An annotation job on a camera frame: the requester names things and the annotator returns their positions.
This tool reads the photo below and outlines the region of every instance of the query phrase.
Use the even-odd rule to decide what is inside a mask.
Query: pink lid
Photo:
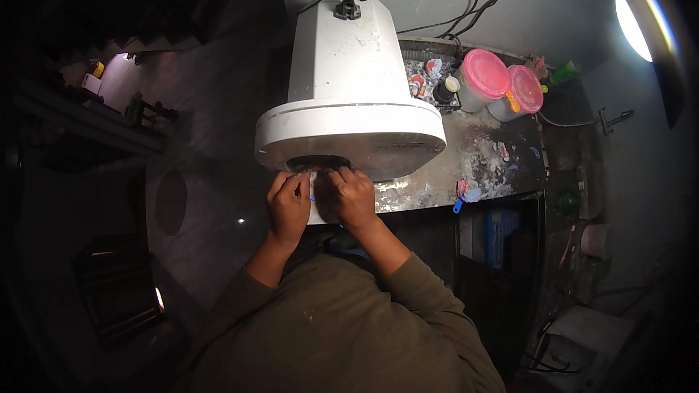
[[[523,65],[511,65],[509,71],[512,94],[522,111],[529,114],[539,111],[544,104],[544,93],[534,72]]]
[[[510,90],[508,68],[494,53],[474,48],[463,59],[463,71],[474,87],[491,99],[500,99]]]

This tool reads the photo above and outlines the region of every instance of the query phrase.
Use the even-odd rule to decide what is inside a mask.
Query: yellow object
[[[102,76],[102,72],[104,72],[104,64],[97,61],[97,67],[94,68],[94,72],[92,72],[92,75],[96,78],[99,78],[100,76]]]
[[[512,91],[507,91],[505,95],[508,97],[508,100],[510,101],[510,109],[512,112],[518,113],[520,112],[520,103],[517,101],[517,99],[514,98],[514,95],[512,94]]]

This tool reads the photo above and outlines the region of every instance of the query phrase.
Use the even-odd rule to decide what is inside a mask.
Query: hand
[[[350,232],[367,228],[378,219],[374,211],[374,183],[362,171],[353,173],[343,166],[330,171],[328,177],[337,189],[334,211]]]
[[[310,172],[280,171],[267,193],[273,242],[295,249],[310,216]]]

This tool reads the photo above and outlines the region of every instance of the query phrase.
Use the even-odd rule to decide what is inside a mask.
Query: sleeve
[[[384,282],[393,301],[405,306],[446,338],[468,367],[477,392],[504,392],[505,384],[481,344],[463,303],[414,253]]]
[[[186,391],[191,372],[208,346],[230,331],[241,319],[265,306],[274,293],[275,289],[259,282],[242,267],[219,296],[199,330],[189,358],[179,368],[173,392]]]

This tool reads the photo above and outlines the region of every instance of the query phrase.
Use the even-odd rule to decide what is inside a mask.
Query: white machine
[[[378,0],[361,1],[361,12],[351,1],[345,19],[347,0],[299,15],[288,102],[257,121],[255,156],[271,170],[348,165],[387,180],[446,146],[439,111],[410,97],[391,13]]]

